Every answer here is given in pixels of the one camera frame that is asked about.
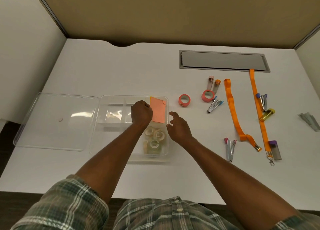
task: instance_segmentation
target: tabletop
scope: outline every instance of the tabletop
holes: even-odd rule
[[[276,113],[268,119],[269,140],[277,140],[282,160],[271,167],[264,150],[237,142],[233,162],[298,209],[320,210],[320,132],[300,113],[320,119],[320,100],[295,52],[287,49],[219,47],[138,43],[116,47],[108,42],[68,39],[43,92],[101,97],[103,95],[166,96],[169,110],[189,124],[203,145],[226,157],[224,138],[238,139],[223,82],[219,99],[225,103],[212,113],[201,99],[209,76],[231,80],[238,119],[243,131],[263,145],[249,72],[179,68],[179,50],[265,54],[270,73],[255,73],[258,91],[268,94]],[[180,107],[178,98],[188,94],[191,103]],[[224,204],[197,163],[170,140],[168,163],[128,163],[113,197],[162,198],[179,195],[198,203]],[[0,178],[0,190],[44,193],[55,182],[75,173],[92,155],[81,152],[16,147]]]

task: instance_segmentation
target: shirt sleeve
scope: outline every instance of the shirt sleeve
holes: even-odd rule
[[[70,175],[52,186],[11,230],[103,229],[109,208],[80,177]]]
[[[271,230],[319,230],[320,217],[303,213],[278,222]]]

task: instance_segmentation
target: transparent lid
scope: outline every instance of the transparent lid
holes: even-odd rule
[[[97,97],[39,93],[13,143],[83,151],[90,147],[98,104]]]
[[[168,98],[154,97],[166,102],[165,123],[150,123],[148,131],[145,131],[139,138],[129,161],[164,161],[164,158],[160,160],[159,157],[169,152],[169,136],[166,130],[169,122]],[[91,154],[96,154],[132,124],[131,106],[139,100],[150,103],[150,96],[104,95],[101,97],[90,145]]]

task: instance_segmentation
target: brown partition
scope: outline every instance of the brown partition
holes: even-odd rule
[[[320,0],[46,0],[71,38],[292,48]]]

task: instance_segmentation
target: yellow sticky note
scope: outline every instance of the yellow sticky note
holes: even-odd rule
[[[153,110],[152,121],[165,123],[166,102],[161,99],[150,97],[150,107]]]

